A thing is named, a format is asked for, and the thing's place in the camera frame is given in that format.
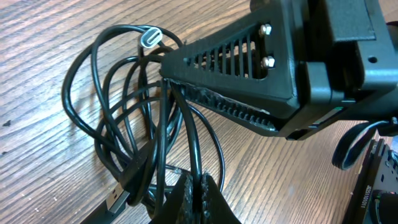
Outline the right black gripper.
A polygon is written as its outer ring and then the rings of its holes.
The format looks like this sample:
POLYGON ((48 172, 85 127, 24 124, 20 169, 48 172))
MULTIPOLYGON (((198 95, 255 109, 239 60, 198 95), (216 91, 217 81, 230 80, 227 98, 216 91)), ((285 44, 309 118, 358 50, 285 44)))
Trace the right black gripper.
POLYGON ((397 131, 397 24, 377 1, 307 1, 295 51, 300 109, 281 136, 303 140, 339 120, 397 131))

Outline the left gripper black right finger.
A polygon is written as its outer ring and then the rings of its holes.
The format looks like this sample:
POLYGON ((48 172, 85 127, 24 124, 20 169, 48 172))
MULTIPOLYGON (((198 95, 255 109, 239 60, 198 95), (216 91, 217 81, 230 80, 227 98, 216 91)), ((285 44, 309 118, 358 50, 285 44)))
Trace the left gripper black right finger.
POLYGON ((201 223, 241 224, 209 174, 201 178, 201 223))

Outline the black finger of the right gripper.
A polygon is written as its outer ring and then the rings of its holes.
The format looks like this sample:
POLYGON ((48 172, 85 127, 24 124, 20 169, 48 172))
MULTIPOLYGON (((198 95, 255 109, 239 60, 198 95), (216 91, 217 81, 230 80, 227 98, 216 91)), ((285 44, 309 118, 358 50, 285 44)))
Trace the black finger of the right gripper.
POLYGON ((224 29, 167 53, 164 78, 207 88, 291 117, 300 107, 289 17, 284 5, 267 5, 224 29))
POLYGON ((207 88, 194 86, 175 79, 170 81, 184 89, 185 99, 198 104, 219 115, 251 130, 261 136, 274 137, 279 131, 271 121, 271 117, 264 111, 226 98, 207 88))

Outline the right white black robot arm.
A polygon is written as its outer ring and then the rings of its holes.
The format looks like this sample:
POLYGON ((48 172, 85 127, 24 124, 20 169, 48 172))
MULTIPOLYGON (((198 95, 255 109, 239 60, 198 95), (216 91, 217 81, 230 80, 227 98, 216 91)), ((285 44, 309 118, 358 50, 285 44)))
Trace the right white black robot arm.
POLYGON ((161 75, 187 100, 267 137, 304 140, 339 120, 357 125, 333 154, 365 155, 345 223, 395 223, 397 22, 377 1, 251 1, 250 13, 166 54, 161 75))

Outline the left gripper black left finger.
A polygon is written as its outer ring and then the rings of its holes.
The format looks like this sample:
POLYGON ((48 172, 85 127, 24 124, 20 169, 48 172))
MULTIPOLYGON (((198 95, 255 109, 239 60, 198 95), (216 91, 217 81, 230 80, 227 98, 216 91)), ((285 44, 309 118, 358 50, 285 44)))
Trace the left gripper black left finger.
POLYGON ((167 198, 162 210, 150 224, 193 223, 193 180, 190 174, 183 174, 167 198))

